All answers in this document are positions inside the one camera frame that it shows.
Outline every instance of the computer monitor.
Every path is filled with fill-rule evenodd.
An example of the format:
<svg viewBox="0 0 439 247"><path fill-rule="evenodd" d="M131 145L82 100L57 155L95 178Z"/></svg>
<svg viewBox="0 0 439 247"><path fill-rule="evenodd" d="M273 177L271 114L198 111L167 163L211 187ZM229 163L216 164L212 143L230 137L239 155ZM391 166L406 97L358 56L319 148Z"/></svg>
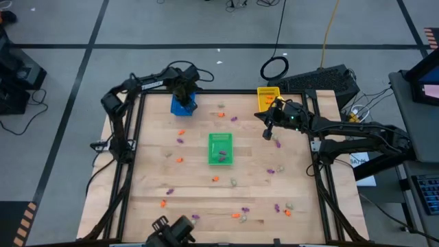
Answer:
<svg viewBox="0 0 439 247"><path fill-rule="evenodd" d="M415 102L439 106L439 49L431 52L405 74Z"/></svg>

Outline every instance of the black desk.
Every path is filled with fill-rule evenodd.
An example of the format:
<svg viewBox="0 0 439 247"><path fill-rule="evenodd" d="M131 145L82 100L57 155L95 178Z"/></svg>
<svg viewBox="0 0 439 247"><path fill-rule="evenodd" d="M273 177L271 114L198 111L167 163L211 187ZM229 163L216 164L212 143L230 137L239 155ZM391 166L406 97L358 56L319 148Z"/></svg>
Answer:
<svg viewBox="0 0 439 247"><path fill-rule="evenodd" d="M416 211L428 235L439 238L439 215L427 215L416 192L411 177L425 174L439 174L439 106L429 106L413 102L410 85L401 73L389 74L405 128L412 140L416 158L420 162L403 163L408 177L408 189L412 190ZM439 243L427 239L430 246L439 247Z"/></svg>

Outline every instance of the electronic device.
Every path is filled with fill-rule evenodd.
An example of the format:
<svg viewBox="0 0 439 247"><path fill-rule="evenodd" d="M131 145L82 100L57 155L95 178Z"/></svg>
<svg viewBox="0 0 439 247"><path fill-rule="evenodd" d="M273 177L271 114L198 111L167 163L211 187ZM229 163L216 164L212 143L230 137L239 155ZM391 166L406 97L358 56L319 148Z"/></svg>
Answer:
<svg viewBox="0 0 439 247"><path fill-rule="evenodd" d="M11 49L12 42L0 30L0 77L25 90L38 90L47 72L21 49Z"/></svg>
<svg viewBox="0 0 439 247"><path fill-rule="evenodd" d="M355 76L344 64L268 82L281 92L315 89L334 90L339 109L342 109L358 92Z"/></svg>
<svg viewBox="0 0 439 247"><path fill-rule="evenodd" d="M439 215L439 174L412 176L416 192L428 215Z"/></svg>
<svg viewBox="0 0 439 247"><path fill-rule="evenodd" d="M439 106L439 49L403 75L411 85L413 101Z"/></svg>
<svg viewBox="0 0 439 247"><path fill-rule="evenodd" d="M0 78L0 115L24 114L30 94Z"/></svg>

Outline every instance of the green container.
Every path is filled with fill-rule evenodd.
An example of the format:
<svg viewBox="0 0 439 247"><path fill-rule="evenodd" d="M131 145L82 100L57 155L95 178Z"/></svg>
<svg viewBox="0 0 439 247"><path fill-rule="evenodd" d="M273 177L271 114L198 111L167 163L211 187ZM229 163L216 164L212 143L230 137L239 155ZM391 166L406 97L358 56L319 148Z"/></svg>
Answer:
<svg viewBox="0 0 439 247"><path fill-rule="evenodd" d="M209 165L233 164L233 135L232 133L209 134Z"/></svg>

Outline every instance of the yellow cable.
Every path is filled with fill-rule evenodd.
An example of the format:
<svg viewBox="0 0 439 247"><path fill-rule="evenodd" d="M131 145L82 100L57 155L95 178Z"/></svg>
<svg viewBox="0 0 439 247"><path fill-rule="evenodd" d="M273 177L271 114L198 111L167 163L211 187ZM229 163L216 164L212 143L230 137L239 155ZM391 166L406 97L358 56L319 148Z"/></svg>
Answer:
<svg viewBox="0 0 439 247"><path fill-rule="evenodd" d="M328 33L329 33L329 30L331 29L331 24L332 24L332 21L334 20L335 12L337 12L337 7L338 7L338 3L339 3L339 2L340 2L340 0L337 0L337 3L335 3L334 10L332 11L331 20L329 21L329 24L328 24L327 32L324 34L324 41L323 41L323 48L322 48L322 59L321 59L321 61L320 61L320 68L321 68L321 69L323 68L323 62L324 62L324 48L325 48L326 45L327 45Z"/></svg>

